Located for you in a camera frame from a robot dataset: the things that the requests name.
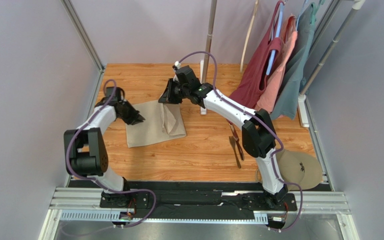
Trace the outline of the beige cloth napkin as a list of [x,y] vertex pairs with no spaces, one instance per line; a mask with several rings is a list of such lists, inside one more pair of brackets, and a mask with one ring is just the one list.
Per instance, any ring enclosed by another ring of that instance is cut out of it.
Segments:
[[133,107],[145,120],[125,127],[129,148],[154,145],[187,136],[178,104],[165,104],[153,100],[134,104]]

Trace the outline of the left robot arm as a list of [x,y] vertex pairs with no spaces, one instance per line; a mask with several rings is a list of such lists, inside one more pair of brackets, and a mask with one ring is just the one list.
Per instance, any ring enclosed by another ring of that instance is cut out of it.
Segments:
[[127,180],[109,166],[109,155],[103,135],[116,120],[127,125],[143,123],[145,118],[125,98],[122,88],[105,89],[105,96],[96,105],[92,115],[76,129],[63,135],[65,166],[69,174],[91,181],[107,194],[133,193]]

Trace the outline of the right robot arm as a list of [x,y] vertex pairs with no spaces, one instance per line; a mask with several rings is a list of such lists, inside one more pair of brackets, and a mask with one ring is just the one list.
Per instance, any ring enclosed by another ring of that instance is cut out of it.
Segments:
[[278,139],[267,111],[255,111],[223,95],[210,83],[201,83],[188,65],[174,65],[175,77],[168,80],[159,103],[180,104],[188,99],[192,104],[213,111],[242,134],[242,148],[254,157],[262,177],[262,187],[273,204],[279,204],[288,193],[276,160]]

